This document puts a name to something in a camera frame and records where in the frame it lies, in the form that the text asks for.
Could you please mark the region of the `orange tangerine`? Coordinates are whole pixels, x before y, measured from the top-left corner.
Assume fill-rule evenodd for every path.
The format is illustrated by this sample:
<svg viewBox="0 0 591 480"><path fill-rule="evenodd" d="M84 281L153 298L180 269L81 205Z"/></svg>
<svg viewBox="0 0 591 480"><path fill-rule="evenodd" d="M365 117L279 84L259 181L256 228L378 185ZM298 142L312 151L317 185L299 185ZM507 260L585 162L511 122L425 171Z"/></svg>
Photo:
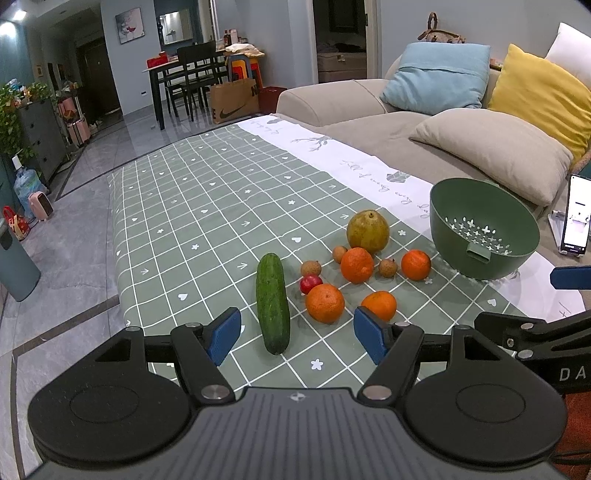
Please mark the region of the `orange tangerine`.
<svg viewBox="0 0 591 480"><path fill-rule="evenodd" d="M384 322L390 322L396 315L398 303L396 297L388 291L377 291L368 295L361 303Z"/></svg>
<svg viewBox="0 0 591 480"><path fill-rule="evenodd" d="M370 279L374 272L374 259L370 253L361 248L351 248L342 255L342 277L354 284L360 284Z"/></svg>
<svg viewBox="0 0 591 480"><path fill-rule="evenodd" d="M431 258L421 250L410 250L401 259L404 275L413 281L425 280L431 272Z"/></svg>
<svg viewBox="0 0 591 480"><path fill-rule="evenodd" d="M305 307L315 321L332 324L342 316L345 310L345 299L337 287L331 284L320 284L308 292Z"/></svg>

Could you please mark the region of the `green cucumber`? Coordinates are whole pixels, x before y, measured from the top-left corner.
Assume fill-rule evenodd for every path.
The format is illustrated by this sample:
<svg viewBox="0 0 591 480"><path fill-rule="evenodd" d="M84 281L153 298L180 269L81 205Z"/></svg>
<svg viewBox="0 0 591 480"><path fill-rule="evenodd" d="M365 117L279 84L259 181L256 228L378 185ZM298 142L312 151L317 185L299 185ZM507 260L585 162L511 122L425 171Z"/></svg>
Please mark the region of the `green cucumber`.
<svg viewBox="0 0 591 480"><path fill-rule="evenodd" d="M266 351L283 354L290 344L290 308L283 264L274 253L263 255L257 266L256 309Z"/></svg>

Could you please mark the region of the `yellow-green pear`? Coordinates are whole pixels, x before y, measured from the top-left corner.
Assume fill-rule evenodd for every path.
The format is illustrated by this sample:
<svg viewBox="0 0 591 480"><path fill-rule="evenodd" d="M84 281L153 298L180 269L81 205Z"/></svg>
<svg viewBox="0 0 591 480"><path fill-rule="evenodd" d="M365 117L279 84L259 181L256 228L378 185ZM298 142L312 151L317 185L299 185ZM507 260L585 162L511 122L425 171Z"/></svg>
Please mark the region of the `yellow-green pear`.
<svg viewBox="0 0 591 480"><path fill-rule="evenodd" d="M363 210L349 220L346 238L352 248L360 247L375 254L388 245L390 226L378 211Z"/></svg>

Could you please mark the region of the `smartphone on stand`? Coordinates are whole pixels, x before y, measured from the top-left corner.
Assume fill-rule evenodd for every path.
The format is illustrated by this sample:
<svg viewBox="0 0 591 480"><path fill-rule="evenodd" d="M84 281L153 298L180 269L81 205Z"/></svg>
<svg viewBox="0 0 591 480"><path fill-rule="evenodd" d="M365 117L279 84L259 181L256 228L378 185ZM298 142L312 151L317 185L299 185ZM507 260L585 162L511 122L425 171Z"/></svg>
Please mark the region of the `smartphone on stand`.
<svg viewBox="0 0 591 480"><path fill-rule="evenodd" d="M586 253L590 234L589 179L570 176L566 210L553 210L548 222L560 254L581 257Z"/></svg>

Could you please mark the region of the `brown longan fruit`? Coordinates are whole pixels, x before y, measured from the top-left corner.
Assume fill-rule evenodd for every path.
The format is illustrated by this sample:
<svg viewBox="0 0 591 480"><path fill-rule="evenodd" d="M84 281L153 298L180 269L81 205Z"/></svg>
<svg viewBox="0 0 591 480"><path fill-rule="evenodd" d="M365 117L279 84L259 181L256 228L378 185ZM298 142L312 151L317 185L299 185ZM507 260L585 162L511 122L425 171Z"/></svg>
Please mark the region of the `brown longan fruit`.
<svg viewBox="0 0 591 480"><path fill-rule="evenodd" d="M322 265L318 261L308 260L301 264L301 276L319 276L322 273Z"/></svg>
<svg viewBox="0 0 591 480"><path fill-rule="evenodd" d="M379 264L379 273L384 278L394 278L398 272L398 264L393 259L383 259Z"/></svg>
<svg viewBox="0 0 591 480"><path fill-rule="evenodd" d="M334 259L334 261L336 263L341 263L342 262L342 257L344 257L344 255L346 254L346 252L348 251L348 248L346 248L345 246L337 246L334 248L334 250L332 250L332 258Z"/></svg>

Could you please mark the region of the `green colander bowl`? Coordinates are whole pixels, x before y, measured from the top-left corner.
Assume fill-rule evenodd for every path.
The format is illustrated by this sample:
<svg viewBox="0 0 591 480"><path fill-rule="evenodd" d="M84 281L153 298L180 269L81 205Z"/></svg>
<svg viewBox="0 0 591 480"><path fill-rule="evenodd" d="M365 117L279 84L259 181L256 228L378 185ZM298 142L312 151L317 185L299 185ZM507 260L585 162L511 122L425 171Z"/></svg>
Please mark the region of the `green colander bowl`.
<svg viewBox="0 0 591 480"><path fill-rule="evenodd" d="M537 221L520 200L493 183L468 178L433 186L430 227L443 259L477 280L518 270L540 242Z"/></svg>

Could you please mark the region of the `small red fruit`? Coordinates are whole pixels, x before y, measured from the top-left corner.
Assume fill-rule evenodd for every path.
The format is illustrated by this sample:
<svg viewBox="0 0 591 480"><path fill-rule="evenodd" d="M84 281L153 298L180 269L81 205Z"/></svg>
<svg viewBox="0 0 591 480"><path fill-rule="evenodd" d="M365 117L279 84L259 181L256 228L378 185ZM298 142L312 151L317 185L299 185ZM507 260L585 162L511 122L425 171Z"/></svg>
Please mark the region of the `small red fruit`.
<svg viewBox="0 0 591 480"><path fill-rule="evenodd" d="M315 274L305 275L300 281L301 293L308 295L318 285L322 285L322 278L320 276Z"/></svg>

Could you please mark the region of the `beige cushion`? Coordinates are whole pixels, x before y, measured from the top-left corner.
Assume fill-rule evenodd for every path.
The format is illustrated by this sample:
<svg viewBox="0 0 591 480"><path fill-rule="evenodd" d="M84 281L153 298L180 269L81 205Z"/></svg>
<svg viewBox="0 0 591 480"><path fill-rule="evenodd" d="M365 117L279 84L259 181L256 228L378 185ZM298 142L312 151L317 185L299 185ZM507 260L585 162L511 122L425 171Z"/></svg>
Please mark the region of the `beige cushion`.
<svg viewBox="0 0 591 480"><path fill-rule="evenodd" d="M534 125L488 109L456 108L429 117L410 138L471 164L537 206L548 206L572 153Z"/></svg>

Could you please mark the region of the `green checked tablecloth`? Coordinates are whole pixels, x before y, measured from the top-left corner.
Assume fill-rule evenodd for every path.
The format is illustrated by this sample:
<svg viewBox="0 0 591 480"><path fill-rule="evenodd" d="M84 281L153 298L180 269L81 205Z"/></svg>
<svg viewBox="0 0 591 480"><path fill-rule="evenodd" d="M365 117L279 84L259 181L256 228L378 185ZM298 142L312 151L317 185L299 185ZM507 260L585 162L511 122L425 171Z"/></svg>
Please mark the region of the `green checked tablecloth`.
<svg viewBox="0 0 591 480"><path fill-rule="evenodd" d="M432 243L430 185L331 138L273 117L259 117L168 145L128 164L109 181L116 281L124 322L148 335L206 324L229 307L242 333L222 364L230 385L358 389L373 370L353 333L353 311L376 291L396 297L396 319L429 333L471 324L483 311L548 321L584 310L582 296L558 291L541 255L516 272L480 282L452 269ZM342 277L332 258L346 225L374 209L391 231L384 256L426 252L429 277ZM263 255L283 264L290 344L266 351L256 309ZM315 321L301 293L301 264L318 261L322 284L341 291L338 321Z"/></svg>

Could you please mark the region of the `yellow cushion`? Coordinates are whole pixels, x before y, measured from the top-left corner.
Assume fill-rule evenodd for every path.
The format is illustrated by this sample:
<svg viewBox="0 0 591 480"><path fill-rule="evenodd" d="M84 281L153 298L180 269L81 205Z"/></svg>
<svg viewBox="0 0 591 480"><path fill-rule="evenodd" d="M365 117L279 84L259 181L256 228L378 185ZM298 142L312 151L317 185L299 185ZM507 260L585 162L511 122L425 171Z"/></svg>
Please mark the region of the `yellow cushion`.
<svg viewBox="0 0 591 480"><path fill-rule="evenodd" d="M572 153L573 163L589 149L588 87L562 67L515 44L508 47L488 108L539 128Z"/></svg>

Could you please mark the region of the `grey-blue trash bin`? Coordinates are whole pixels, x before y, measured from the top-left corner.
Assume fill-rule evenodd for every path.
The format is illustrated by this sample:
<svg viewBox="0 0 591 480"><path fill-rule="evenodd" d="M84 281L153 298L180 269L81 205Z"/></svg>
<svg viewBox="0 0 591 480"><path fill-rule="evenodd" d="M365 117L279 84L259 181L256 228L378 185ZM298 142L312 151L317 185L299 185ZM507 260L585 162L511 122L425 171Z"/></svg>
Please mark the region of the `grey-blue trash bin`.
<svg viewBox="0 0 591 480"><path fill-rule="evenodd" d="M0 234L1 284L17 302L21 302L35 289L41 272L4 219L1 220Z"/></svg>

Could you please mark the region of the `pink small heater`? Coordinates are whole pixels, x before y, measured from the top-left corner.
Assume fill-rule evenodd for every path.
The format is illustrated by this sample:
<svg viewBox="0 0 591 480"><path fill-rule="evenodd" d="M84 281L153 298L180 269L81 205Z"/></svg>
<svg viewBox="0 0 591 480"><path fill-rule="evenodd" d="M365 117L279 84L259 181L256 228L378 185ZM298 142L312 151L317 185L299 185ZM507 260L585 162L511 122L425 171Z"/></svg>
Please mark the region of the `pink small heater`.
<svg viewBox="0 0 591 480"><path fill-rule="evenodd" d="M48 220L54 213L52 204L42 191L31 193L28 197L32 213L39 221Z"/></svg>

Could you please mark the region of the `red patterned bag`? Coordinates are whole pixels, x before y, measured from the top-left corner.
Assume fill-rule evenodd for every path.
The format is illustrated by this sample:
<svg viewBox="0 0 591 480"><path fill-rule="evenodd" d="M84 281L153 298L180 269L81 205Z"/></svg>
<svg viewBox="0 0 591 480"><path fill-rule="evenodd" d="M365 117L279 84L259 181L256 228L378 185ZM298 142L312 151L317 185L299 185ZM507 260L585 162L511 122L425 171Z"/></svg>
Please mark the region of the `red patterned bag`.
<svg viewBox="0 0 591 480"><path fill-rule="evenodd" d="M26 219L17 214L10 206L6 205L2 210L3 217L8 226L19 241L22 241L30 233L30 227Z"/></svg>

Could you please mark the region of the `white cushion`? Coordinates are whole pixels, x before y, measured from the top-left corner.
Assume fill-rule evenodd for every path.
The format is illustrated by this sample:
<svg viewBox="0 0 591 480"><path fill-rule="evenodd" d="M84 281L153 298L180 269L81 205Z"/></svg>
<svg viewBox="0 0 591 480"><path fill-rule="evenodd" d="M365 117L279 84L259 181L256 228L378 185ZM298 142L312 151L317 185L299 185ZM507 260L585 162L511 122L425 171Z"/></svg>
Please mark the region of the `white cushion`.
<svg viewBox="0 0 591 480"><path fill-rule="evenodd" d="M558 65L591 89L591 38L561 22L546 60Z"/></svg>

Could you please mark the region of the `blue water jug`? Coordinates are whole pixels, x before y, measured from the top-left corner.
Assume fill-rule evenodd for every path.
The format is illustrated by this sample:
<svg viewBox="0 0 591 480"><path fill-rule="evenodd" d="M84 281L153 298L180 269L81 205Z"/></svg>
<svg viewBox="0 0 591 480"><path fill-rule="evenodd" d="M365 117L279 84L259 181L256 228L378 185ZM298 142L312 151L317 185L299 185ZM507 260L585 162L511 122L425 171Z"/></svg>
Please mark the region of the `blue water jug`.
<svg viewBox="0 0 591 480"><path fill-rule="evenodd" d="M42 184L37 172L25 167L19 168L16 171L14 191L24 209L25 218L28 221L33 220L34 214L29 203L29 196L36 192L42 192L44 194L48 192L48 189Z"/></svg>

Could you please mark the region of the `beige sofa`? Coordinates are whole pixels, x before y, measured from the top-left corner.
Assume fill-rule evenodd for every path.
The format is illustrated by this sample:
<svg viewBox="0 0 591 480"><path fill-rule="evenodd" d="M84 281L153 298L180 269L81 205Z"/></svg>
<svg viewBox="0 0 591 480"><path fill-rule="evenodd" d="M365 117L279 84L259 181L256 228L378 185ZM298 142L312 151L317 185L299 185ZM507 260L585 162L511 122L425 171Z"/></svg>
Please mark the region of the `beige sofa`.
<svg viewBox="0 0 591 480"><path fill-rule="evenodd" d="M487 103L500 72L493 73L489 79L485 94ZM432 116L388 105L379 97L386 85L384 79L370 79L293 88L280 94L276 114L311 131L374 155L386 165L430 183L452 177L494 181L460 158L412 140L410 135L415 127ZM559 198L568 175L581 172L589 162L590 144L579 162L571 161L559 192L552 203L545 207L553 205ZM545 208L520 198L533 207Z"/></svg>

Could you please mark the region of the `light blue cushion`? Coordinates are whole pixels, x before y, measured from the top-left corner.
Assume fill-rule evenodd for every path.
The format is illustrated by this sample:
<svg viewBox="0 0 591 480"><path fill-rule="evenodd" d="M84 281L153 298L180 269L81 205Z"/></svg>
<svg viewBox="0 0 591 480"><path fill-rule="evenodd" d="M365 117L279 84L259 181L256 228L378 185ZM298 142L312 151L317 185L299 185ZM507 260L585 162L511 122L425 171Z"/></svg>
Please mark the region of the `light blue cushion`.
<svg viewBox="0 0 591 480"><path fill-rule="evenodd" d="M474 43L411 43L381 99L397 109L431 116L454 108L480 109L489 81L490 50Z"/></svg>

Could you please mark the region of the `pink suitcase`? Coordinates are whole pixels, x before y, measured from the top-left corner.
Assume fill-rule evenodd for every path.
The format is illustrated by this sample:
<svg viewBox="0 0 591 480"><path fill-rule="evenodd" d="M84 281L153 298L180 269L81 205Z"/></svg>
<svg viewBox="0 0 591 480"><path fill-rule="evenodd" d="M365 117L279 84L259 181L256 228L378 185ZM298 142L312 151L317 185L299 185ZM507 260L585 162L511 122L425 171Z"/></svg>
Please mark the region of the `pink suitcase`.
<svg viewBox="0 0 591 480"><path fill-rule="evenodd" d="M77 146L89 143L91 134L87 121L84 117L67 124L67 130L71 141Z"/></svg>

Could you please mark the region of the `brown paper shopping bag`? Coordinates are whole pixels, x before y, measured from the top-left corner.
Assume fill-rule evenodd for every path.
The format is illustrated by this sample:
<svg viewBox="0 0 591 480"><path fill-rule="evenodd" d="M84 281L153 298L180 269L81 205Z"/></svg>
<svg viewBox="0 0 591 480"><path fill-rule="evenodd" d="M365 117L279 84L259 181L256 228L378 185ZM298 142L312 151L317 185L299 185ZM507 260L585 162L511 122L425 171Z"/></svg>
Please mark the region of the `brown paper shopping bag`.
<svg viewBox="0 0 591 480"><path fill-rule="evenodd" d="M214 124L259 113L259 89L252 78L225 82L211 87Z"/></svg>

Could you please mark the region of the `dark red waste bin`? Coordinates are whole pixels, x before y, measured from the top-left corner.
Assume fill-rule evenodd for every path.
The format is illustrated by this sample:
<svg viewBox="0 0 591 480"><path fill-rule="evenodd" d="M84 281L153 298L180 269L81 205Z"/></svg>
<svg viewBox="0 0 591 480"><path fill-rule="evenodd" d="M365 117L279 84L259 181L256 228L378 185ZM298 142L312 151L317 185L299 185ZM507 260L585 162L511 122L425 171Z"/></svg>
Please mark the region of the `dark red waste bin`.
<svg viewBox="0 0 591 480"><path fill-rule="evenodd" d="M263 115L276 113L280 94L287 91L284 87L263 87L259 89L259 112Z"/></svg>

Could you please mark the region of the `dark grey drawer cabinet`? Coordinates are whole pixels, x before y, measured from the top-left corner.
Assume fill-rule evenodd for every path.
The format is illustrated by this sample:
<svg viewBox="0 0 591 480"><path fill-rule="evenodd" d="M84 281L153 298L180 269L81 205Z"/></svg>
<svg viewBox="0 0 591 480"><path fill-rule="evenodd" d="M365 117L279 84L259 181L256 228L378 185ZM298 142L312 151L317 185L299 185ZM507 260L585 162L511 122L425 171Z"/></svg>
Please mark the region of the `dark grey drawer cabinet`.
<svg viewBox="0 0 591 480"><path fill-rule="evenodd" d="M49 99L18 110L24 144L33 152L32 167L48 183L66 157L66 145Z"/></svg>

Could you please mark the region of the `black dining table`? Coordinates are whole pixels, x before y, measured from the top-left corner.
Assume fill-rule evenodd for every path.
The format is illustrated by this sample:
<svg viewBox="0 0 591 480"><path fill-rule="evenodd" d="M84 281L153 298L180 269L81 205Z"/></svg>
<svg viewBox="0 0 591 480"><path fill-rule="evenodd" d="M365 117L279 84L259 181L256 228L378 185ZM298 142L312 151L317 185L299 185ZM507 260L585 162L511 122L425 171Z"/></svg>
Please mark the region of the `black dining table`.
<svg viewBox="0 0 591 480"><path fill-rule="evenodd" d="M188 79L204 79L214 75L216 80L228 76L225 67L224 53L219 51L214 54L212 60L198 60L184 67L177 56L169 57L166 64L151 69L145 69L148 74L150 93L155 114L156 124L160 130L165 127L164 108L168 113L174 113L174 100L181 96L180 84L186 80L184 71L187 71Z"/></svg>

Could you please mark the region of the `brown handbag behind sofa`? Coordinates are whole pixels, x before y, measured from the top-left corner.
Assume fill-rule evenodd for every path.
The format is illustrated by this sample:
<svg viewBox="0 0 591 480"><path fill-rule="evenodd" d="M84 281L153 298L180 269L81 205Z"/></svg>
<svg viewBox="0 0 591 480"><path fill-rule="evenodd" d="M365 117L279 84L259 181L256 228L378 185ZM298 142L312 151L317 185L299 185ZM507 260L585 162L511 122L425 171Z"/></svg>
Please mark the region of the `brown handbag behind sofa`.
<svg viewBox="0 0 591 480"><path fill-rule="evenodd" d="M439 28L439 18L436 12L431 12L427 21L427 29L418 36L418 41L464 44L466 38L460 34Z"/></svg>

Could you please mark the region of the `black dining chair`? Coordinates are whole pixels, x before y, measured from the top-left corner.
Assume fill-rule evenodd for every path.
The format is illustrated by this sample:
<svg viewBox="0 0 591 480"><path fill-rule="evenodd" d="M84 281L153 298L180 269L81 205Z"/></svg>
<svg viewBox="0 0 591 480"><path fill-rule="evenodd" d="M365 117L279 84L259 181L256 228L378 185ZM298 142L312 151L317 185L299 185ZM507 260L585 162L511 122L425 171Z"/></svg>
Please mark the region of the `black dining chair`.
<svg viewBox="0 0 591 480"><path fill-rule="evenodd" d="M181 47L177 50L180 71L164 75L167 100L173 102L180 92L190 121L194 120L193 110L207 104L205 88L222 82L221 57L214 40Z"/></svg>

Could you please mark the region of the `red box on table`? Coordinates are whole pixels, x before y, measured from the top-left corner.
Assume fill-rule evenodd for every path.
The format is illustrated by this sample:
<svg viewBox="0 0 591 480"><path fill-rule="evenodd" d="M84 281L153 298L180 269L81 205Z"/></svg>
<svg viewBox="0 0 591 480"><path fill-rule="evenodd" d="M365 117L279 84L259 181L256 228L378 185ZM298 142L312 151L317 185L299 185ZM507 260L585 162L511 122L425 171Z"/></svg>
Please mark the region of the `red box on table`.
<svg viewBox="0 0 591 480"><path fill-rule="evenodd" d="M168 61L169 58L167 53L165 51L160 51L157 56L148 58L146 60L146 65L148 69L151 69L166 64Z"/></svg>

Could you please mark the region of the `green potted vine plant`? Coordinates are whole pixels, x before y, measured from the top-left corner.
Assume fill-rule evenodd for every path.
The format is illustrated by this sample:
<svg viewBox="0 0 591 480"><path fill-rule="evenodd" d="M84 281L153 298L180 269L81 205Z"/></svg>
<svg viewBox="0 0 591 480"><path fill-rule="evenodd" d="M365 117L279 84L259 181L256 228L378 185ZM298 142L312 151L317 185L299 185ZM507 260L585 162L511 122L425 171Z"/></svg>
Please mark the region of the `green potted vine plant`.
<svg viewBox="0 0 591 480"><path fill-rule="evenodd" d="M22 85L16 78L1 86L1 153L7 158L15 154L21 160L34 158L33 150L24 143L23 128L19 120L18 111L35 101L45 101L52 98L49 87L42 82Z"/></svg>

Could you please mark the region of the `framed wall picture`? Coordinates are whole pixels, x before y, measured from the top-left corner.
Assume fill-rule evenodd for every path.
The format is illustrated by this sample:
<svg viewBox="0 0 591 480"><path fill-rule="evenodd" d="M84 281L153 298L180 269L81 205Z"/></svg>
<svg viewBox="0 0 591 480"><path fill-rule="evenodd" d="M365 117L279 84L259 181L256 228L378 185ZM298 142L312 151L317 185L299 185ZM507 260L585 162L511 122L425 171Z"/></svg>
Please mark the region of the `framed wall picture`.
<svg viewBox="0 0 591 480"><path fill-rule="evenodd" d="M141 9L132 8L115 16L116 30L120 44L142 38L145 35Z"/></svg>

